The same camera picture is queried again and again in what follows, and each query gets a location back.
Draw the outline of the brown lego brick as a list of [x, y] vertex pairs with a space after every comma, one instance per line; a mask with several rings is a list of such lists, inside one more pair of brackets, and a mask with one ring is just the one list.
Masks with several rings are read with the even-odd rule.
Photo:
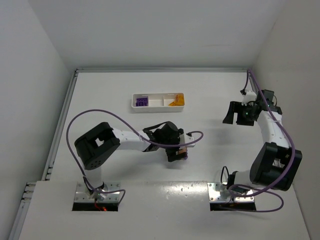
[[181, 148], [181, 149], [179, 149], [177, 152], [176, 152], [176, 156], [178, 157], [178, 158], [180, 158], [180, 159], [182, 159], [183, 158], [183, 149], [187, 149], [187, 148]]

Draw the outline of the yellow oval orange-pattern lego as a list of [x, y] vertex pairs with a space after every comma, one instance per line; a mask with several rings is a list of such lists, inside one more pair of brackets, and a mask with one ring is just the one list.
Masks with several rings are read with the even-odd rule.
[[184, 95], [182, 93], [179, 93], [176, 95], [175, 97], [175, 103], [179, 106], [182, 106], [185, 104], [185, 98]]

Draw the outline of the purple oval flower lego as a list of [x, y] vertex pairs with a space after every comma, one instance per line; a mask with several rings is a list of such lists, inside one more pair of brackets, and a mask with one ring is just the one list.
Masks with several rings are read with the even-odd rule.
[[148, 101], [147, 100], [142, 100], [142, 101], [136, 101], [135, 106], [136, 107], [147, 107], [148, 106]]

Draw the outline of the purple crown lego brick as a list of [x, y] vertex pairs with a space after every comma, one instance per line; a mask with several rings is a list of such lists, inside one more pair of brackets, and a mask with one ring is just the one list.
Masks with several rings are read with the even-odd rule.
[[182, 151], [182, 159], [186, 160], [188, 158], [188, 150], [186, 148]]

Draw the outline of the purple half-round lego brick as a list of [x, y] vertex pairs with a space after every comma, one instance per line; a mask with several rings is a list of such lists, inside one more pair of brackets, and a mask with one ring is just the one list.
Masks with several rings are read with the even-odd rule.
[[142, 96], [142, 97], [138, 97], [136, 99], [136, 102], [140, 103], [140, 102], [148, 102], [149, 101], [149, 98], [148, 96]]

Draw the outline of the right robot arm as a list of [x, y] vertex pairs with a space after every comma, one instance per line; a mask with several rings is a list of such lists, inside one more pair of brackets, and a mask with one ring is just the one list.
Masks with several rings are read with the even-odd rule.
[[224, 124], [253, 126], [258, 124], [263, 146], [247, 171], [234, 171], [227, 179], [227, 189], [244, 194], [249, 187], [267, 187], [287, 191], [294, 180], [303, 158], [300, 150], [293, 150], [282, 131], [281, 108], [273, 103], [274, 92], [241, 90], [243, 100], [231, 101]]

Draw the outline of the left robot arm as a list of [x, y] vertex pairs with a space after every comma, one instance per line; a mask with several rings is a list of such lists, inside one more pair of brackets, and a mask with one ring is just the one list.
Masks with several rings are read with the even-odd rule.
[[160, 145], [175, 145], [175, 147], [165, 149], [169, 162], [184, 160], [188, 156], [187, 150], [179, 147], [183, 143], [181, 137], [184, 130], [178, 128], [171, 121], [144, 128], [138, 133], [140, 136], [131, 131], [112, 128], [108, 122], [102, 122], [74, 142], [76, 152], [82, 160], [85, 175], [89, 177], [86, 185], [90, 193], [93, 192], [93, 189], [104, 188], [100, 169], [116, 150], [135, 150], [148, 153], [160, 148], [142, 138]]

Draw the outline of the white three-compartment tray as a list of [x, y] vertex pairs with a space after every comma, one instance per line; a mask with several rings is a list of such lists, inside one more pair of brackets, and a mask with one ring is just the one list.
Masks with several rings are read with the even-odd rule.
[[[170, 103], [176, 100], [177, 94], [183, 94], [182, 92], [174, 93], [135, 93], [132, 95], [131, 107], [136, 113], [177, 113], [182, 112], [185, 107], [185, 95], [184, 105], [182, 106], [168, 106]], [[148, 106], [136, 106], [136, 99], [140, 97], [148, 97]]]

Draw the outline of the back aluminium frame rail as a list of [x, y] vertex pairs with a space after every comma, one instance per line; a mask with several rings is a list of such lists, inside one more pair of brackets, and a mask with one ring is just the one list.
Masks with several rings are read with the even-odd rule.
[[245, 73], [245, 67], [82, 67], [76, 73]]

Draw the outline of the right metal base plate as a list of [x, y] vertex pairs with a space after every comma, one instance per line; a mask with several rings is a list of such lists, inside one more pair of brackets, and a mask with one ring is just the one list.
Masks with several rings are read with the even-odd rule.
[[240, 193], [240, 197], [233, 197], [228, 192], [227, 187], [221, 182], [208, 182], [208, 197], [209, 202], [214, 204], [226, 204], [226, 203], [254, 203], [255, 198], [248, 197], [253, 191], [249, 190], [246, 193]]

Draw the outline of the left aluminium frame rail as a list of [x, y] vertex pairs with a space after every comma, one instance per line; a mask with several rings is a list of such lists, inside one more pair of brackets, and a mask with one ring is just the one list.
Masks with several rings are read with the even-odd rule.
[[17, 196], [9, 196], [8, 203], [1, 204], [4, 210], [8, 210], [11, 203], [16, 207], [11, 211], [14, 221], [10, 225], [9, 240], [20, 237], [37, 182], [51, 178], [79, 72], [75, 70], [72, 73], [60, 108], [45, 105], [42, 110], [33, 113], [35, 104], [25, 106], [28, 115], [19, 124], [21, 131], [16, 134], [19, 142], [10, 144], [13, 152], [19, 154], [18, 171], [5, 177], [9, 184], [18, 178], [22, 179], [22, 183], [17, 187]]

